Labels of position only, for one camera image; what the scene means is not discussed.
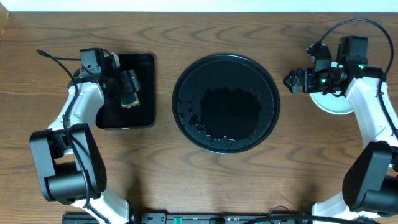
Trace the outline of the green yellow sponge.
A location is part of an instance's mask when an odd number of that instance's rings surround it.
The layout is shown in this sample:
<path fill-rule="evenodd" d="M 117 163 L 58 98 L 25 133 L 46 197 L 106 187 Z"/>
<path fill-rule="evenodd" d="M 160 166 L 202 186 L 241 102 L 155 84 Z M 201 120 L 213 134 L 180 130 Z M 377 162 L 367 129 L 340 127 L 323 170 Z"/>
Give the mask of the green yellow sponge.
<path fill-rule="evenodd" d="M 139 105 L 139 99 L 137 93 L 130 94 L 121 98 L 121 106 L 123 108 L 131 108 Z"/>

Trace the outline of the light blue plate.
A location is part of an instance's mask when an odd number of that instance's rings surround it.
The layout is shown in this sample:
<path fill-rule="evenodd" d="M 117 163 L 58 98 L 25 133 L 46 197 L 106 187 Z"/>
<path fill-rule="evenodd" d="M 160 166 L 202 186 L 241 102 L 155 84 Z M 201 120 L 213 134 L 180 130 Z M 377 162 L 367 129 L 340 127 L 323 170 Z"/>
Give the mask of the light blue plate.
<path fill-rule="evenodd" d="M 311 93 L 310 97 L 314 104 L 321 110 L 336 115 L 346 115 L 354 111 L 348 100 L 344 96 L 336 97 L 340 91 L 323 94 L 322 92 Z"/>

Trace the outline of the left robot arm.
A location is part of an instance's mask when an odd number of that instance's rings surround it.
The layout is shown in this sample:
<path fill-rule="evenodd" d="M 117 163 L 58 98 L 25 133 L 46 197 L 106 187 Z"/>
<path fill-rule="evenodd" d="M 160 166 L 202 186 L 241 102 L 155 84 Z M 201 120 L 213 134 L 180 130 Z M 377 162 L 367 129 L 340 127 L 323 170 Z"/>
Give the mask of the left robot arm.
<path fill-rule="evenodd" d="M 43 197 L 89 213 L 99 223 L 140 223 L 125 199 L 107 185 L 106 168 L 91 129 L 104 105 L 104 76 L 75 76 L 57 119 L 29 139 Z"/>

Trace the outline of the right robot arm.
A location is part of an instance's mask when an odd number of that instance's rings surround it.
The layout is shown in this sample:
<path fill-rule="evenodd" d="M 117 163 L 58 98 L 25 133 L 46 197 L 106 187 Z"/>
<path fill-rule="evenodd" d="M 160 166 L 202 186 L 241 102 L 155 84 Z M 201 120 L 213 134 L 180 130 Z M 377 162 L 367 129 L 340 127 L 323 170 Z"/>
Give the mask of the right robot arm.
<path fill-rule="evenodd" d="M 283 79 L 293 93 L 339 90 L 351 105 L 364 150 L 343 179 L 342 191 L 312 206 L 312 215 L 354 220 L 397 215 L 397 115 L 387 94 L 383 71 L 369 65 L 345 65 L 319 72 L 291 70 Z"/>

